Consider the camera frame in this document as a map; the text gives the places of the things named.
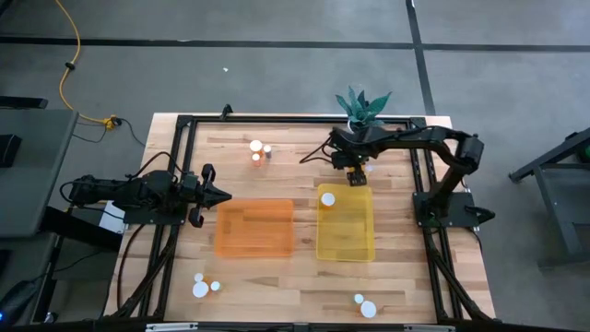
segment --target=cable connector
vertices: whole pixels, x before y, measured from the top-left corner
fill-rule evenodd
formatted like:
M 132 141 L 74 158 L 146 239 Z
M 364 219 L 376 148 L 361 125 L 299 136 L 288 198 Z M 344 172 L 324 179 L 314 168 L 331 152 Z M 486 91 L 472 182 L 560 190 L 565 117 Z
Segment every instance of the cable connector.
M 121 125 L 122 122 L 117 115 L 113 114 L 111 117 L 102 119 L 102 123 L 107 127 L 107 130 L 113 130 L 114 127 Z

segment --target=yellow plastic bin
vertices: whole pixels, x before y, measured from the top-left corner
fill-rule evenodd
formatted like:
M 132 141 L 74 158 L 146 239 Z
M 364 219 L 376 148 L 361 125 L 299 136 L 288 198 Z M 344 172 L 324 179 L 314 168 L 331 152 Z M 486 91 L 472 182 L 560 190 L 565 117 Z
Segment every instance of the yellow plastic bin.
M 328 196 L 323 203 L 324 194 Z M 351 262 L 375 259 L 370 187 L 320 184 L 317 204 L 318 259 Z

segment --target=orange plastic bin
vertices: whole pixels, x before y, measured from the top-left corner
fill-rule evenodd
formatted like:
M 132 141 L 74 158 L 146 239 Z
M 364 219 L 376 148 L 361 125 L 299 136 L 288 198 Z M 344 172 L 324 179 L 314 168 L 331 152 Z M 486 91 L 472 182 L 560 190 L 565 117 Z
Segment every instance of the orange plastic bin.
M 293 202 L 232 199 L 218 205 L 215 254 L 279 257 L 293 252 Z

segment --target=metal stand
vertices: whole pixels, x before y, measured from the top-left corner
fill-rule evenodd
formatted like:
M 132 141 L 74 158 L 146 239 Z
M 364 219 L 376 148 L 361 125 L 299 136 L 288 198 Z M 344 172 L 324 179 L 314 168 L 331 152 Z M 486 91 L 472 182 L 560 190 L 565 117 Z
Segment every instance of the metal stand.
M 119 251 L 123 236 L 78 219 L 53 207 L 45 209 L 41 231 L 51 231 L 68 239 Z
M 527 163 L 525 166 L 508 175 L 514 183 L 523 180 L 528 175 L 533 175 L 535 169 L 545 164 L 558 163 L 571 156 L 579 147 L 590 144 L 590 128 L 578 133 L 571 138 L 566 139 L 563 143 L 545 153 L 541 157 Z
M 539 268 L 560 267 L 590 262 L 590 252 L 584 249 L 575 229 L 575 226 L 579 223 L 564 215 L 571 209 L 565 207 L 566 204 L 561 200 L 560 195 L 551 189 L 548 178 L 550 172 L 567 172 L 568 176 L 575 176 L 573 172 L 590 170 L 590 165 L 588 164 L 557 163 L 570 157 L 580 148 L 588 146 L 588 144 L 590 144 L 590 128 L 576 135 L 569 136 L 557 147 L 529 162 L 516 172 L 509 174 L 510 179 L 515 183 L 520 182 L 528 175 L 535 175 L 549 216 L 559 226 L 561 238 L 567 252 L 566 256 L 539 261 Z M 590 222 L 582 222 L 581 224 L 587 226 L 590 225 Z

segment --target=white cylinder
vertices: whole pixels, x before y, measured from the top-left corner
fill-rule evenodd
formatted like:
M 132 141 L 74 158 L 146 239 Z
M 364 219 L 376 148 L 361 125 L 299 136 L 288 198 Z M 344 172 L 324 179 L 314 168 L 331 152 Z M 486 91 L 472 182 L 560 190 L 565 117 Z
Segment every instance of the white cylinder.
M 197 299 L 204 298 L 208 292 L 209 286 L 207 286 L 207 284 L 203 281 L 199 281 L 193 286 L 193 295 Z
M 219 291 L 220 288 L 221 288 L 221 284 L 219 283 L 219 281 L 211 282 L 211 290 L 212 291 Z
M 250 142 L 250 150 L 252 152 L 259 153 L 261 149 L 262 149 L 262 142 L 261 141 L 254 140 L 254 141 Z
M 357 304 L 361 304 L 363 301 L 365 301 L 365 297 L 361 294 L 356 294 L 354 296 L 354 302 L 356 302 Z
M 324 204 L 327 207 L 332 207 L 334 203 L 336 203 L 336 198 L 334 197 L 334 194 L 324 193 L 322 195 L 322 204 Z
M 265 152 L 265 157 L 266 157 L 267 159 L 271 159 L 271 158 L 273 157 L 272 148 L 271 148 L 270 146 L 266 145 L 266 146 L 263 148 L 263 151 Z
M 373 318 L 377 314 L 377 307 L 371 301 L 365 301 L 360 305 L 360 313 L 363 317 Z

